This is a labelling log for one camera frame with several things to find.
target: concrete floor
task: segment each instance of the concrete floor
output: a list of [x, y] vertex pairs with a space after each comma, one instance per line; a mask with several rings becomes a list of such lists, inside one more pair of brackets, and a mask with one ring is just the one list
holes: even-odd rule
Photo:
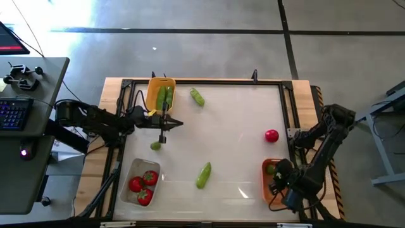
[[[71, 59], [65, 82], [88, 103], [98, 103], [105, 77], [148, 77], [152, 70], [171, 77], [248, 78], [257, 68], [261, 79], [291, 79], [283, 35], [49, 31], [53, 27], [280, 30], [277, 0], [15, 2], [44, 54]], [[405, 10], [389, 0], [284, 0], [283, 4], [291, 30], [405, 31]], [[15, 25], [15, 32], [37, 47], [11, 1], [0, 2], [0, 20]], [[320, 86], [326, 104], [361, 111], [404, 80], [405, 36], [292, 35], [291, 42], [299, 78]], [[38, 54], [32, 51], [31, 56]], [[62, 89], [59, 98], [66, 97], [72, 95]], [[389, 135], [397, 124], [380, 127]], [[385, 175], [385, 170], [367, 129], [355, 128], [335, 155], [346, 217], [351, 222], [405, 227], [405, 182], [371, 186], [370, 179]], [[393, 152], [403, 148], [403, 136], [401, 132], [385, 142], [398, 172], [405, 171], [405, 156]], [[53, 168], [55, 174], [60, 174], [57, 169]], [[35, 205], [24, 216], [0, 216], [0, 223], [69, 217], [78, 178], [52, 176], [46, 194], [55, 199], [53, 206]]]

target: cucumber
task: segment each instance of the cucumber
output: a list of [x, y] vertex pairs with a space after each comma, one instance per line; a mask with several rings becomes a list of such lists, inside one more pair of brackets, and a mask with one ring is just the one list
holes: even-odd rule
[[200, 93], [197, 91], [197, 89], [191, 88], [190, 94], [194, 98], [194, 101], [196, 101], [199, 106], [201, 106], [201, 107], [204, 106], [205, 100], [200, 95]]
[[161, 86], [159, 88], [158, 97], [156, 98], [156, 110], [161, 111], [163, 108], [163, 102], [166, 99], [166, 87]]
[[167, 87], [166, 103], [171, 108], [171, 104], [173, 104], [173, 87], [171, 86]]
[[211, 174], [211, 163], [208, 162], [202, 168], [201, 173], [197, 177], [197, 180], [196, 180], [197, 188], [199, 188], [199, 189], [204, 188], [205, 183], [207, 183], [207, 180], [208, 180], [210, 174]]
[[151, 144], [151, 149], [152, 149], [152, 150], [159, 150], [160, 148], [161, 148], [160, 142], [153, 142], [153, 143]]

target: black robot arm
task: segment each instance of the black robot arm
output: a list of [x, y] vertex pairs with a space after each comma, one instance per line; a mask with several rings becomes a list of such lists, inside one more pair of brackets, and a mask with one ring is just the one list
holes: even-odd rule
[[74, 100], [61, 100], [55, 105], [55, 121], [64, 127], [81, 127], [83, 131], [100, 135], [106, 146], [114, 146], [121, 135], [129, 135], [138, 128], [161, 129], [160, 143], [166, 143], [165, 131], [183, 125], [172, 119], [164, 109], [162, 115], [148, 115], [141, 106], [129, 109], [124, 116], [118, 117], [94, 105]]
[[295, 148], [311, 149], [315, 141], [325, 136], [312, 161], [301, 167], [292, 167], [291, 162], [284, 159], [276, 164], [274, 181], [270, 191], [276, 195], [288, 188], [282, 202], [293, 212], [302, 210], [304, 198], [315, 200], [322, 207], [316, 194], [322, 189], [325, 181], [325, 170], [342, 141], [352, 129], [356, 113], [337, 104], [325, 106], [318, 124], [309, 131], [296, 132], [290, 140]]

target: black desk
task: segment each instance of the black desk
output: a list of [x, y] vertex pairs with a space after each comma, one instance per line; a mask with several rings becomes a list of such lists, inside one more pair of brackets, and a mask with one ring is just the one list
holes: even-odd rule
[[20, 138], [0, 139], [0, 214], [28, 214], [37, 199], [54, 142], [53, 136], [37, 141], [30, 161], [20, 158]]
[[[24, 64], [30, 70], [35, 67], [41, 67], [44, 70], [43, 76], [35, 73], [31, 74], [31, 76], [39, 80], [38, 88], [35, 91], [23, 91], [16, 84], [11, 84], [7, 85], [3, 92], [0, 92], [0, 97], [13, 98], [17, 95], [28, 95], [53, 105], [59, 93], [63, 77], [65, 77], [69, 61], [68, 58], [0, 57], [1, 78], [10, 71], [8, 62], [13, 65]], [[51, 112], [52, 108], [49, 105], [34, 101], [24, 130], [20, 132], [0, 131], [0, 136], [41, 136], [45, 131]]]
[[[3, 92], [0, 92], [0, 97], [25, 94], [51, 105], [55, 103], [69, 64], [68, 58], [0, 57], [0, 77], [9, 73], [8, 62], [13, 65], [24, 64], [31, 70], [41, 67], [44, 75], [32, 74], [40, 82], [35, 91], [22, 91], [14, 85], [7, 85]], [[45, 171], [53, 142], [60, 135], [73, 134], [50, 121], [51, 112], [49, 105], [34, 101], [24, 131], [0, 131], [0, 214], [27, 214], [38, 197], [42, 197], [47, 181]], [[20, 159], [20, 141], [23, 137], [38, 137], [37, 153], [30, 161]]]

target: computer monitor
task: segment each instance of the computer monitor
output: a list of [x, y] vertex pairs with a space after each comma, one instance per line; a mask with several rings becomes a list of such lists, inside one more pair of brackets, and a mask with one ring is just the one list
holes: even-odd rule
[[30, 51], [0, 22], [0, 55], [5, 54], [30, 54]]

